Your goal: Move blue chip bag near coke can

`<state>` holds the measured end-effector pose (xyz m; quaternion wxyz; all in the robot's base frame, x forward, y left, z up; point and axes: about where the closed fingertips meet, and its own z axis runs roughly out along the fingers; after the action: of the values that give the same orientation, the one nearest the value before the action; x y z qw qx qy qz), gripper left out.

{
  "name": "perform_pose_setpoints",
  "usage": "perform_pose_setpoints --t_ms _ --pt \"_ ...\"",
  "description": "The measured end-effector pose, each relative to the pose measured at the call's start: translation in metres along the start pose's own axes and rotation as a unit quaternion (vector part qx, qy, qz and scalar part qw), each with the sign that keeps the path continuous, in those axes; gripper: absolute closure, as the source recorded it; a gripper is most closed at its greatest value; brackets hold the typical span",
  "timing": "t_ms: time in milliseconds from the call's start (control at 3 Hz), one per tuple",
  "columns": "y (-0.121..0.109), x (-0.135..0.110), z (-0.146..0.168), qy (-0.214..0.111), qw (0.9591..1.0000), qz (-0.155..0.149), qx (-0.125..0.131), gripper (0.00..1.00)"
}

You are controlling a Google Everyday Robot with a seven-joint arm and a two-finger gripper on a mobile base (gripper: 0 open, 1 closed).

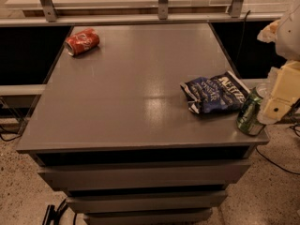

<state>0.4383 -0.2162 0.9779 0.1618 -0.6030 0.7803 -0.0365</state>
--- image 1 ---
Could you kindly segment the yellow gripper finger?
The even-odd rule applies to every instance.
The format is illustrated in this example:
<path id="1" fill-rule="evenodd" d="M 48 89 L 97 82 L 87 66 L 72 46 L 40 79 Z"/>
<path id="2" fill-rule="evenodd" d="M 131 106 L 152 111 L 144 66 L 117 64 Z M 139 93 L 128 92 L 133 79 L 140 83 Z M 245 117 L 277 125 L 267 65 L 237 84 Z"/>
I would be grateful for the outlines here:
<path id="1" fill-rule="evenodd" d="M 279 122 L 299 99 L 300 62 L 287 61 L 281 68 L 272 67 L 258 120 L 265 125 Z"/>

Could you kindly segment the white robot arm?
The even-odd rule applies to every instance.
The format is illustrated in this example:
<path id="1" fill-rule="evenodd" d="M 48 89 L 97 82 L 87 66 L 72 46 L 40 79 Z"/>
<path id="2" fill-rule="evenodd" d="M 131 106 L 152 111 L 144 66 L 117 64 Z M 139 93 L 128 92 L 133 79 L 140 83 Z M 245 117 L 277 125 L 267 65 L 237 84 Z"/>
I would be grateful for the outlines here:
<path id="1" fill-rule="evenodd" d="M 300 99 L 300 0 L 294 0 L 279 21 L 265 27 L 258 39 L 274 41 L 276 53 L 286 59 L 281 68 L 272 67 L 266 83 L 258 120 L 275 124 Z"/>

